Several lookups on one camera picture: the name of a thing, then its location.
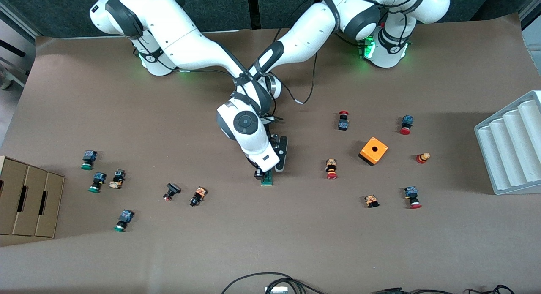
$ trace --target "green base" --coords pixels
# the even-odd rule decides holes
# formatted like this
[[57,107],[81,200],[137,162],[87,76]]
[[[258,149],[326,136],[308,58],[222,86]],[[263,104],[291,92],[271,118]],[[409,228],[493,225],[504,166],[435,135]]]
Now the green base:
[[265,177],[261,179],[261,186],[272,186],[272,169],[265,173]]
[[94,168],[90,164],[83,163],[83,165],[81,165],[81,169],[84,169],[85,171],[91,171]]

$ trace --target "gray table surface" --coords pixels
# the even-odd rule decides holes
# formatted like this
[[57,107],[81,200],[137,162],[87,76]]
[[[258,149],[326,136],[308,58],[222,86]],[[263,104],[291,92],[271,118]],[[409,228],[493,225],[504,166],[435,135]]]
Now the gray table surface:
[[[209,37],[245,64],[274,30]],[[220,74],[152,77],[123,38],[38,40],[38,54],[2,154],[66,175],[56,238],[0,248],[0,293],[216,293],[241,275],[279,271],[329,294],[402,286],[461,292],[506,284],[541,291],[541,195],[494,196],[473,127],[541,77],[516,15],[418,26],[393,69],[360,61],[332,37],[319,53],[307,105],[278,99],[290,139],[272,188],[252,177],[238,145],[215,122],[233,85]],[[276,74],[303,99],[313,60]],[[350,112],[350,128],[336,129]],[[415,123],[398,134],[402,116]],[[371,136],[389,146],[374,167],[357,157]],[[85,150],[122,190],[87,192]],[[414,156],[430,152],[425,165]],[[336,158],[338,179],[325,178]],[[166,184],[182,188],[161,199]],[[419,189],[408,209],[402,189]],[[209,194],[188,202],[198,186]],[[367,209],[364,196],[381,206]],[[112,228],[134,210],[125,234]],[[261,293],[270,277],[231,293]]]

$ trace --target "orange cube with holes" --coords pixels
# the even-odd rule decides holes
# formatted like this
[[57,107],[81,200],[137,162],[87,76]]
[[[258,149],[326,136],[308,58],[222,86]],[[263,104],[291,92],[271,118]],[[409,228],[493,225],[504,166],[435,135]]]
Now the orange cube with holes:
[[369,142],[359,152],[359,157],[367,162],[370,166],[374,166],[381,160],[381,157],[389,148],[377,138],[371,137]]

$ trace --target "black hole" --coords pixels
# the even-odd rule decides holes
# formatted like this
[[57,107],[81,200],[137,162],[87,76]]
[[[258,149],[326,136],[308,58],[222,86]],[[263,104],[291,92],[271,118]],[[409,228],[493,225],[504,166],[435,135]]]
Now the black hole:
[[21,197],[19,198],[19,205],[17,206],[17,211],[22,212],[25,209],[25,201],[27,199],[27,190],[28,187],[25,185],[21,190]]
[[41,195],[41,205],[39,206],[39,214],[43,215],[45,212],[45,201],[47,200],[47,192],[43,191],[43,194]]

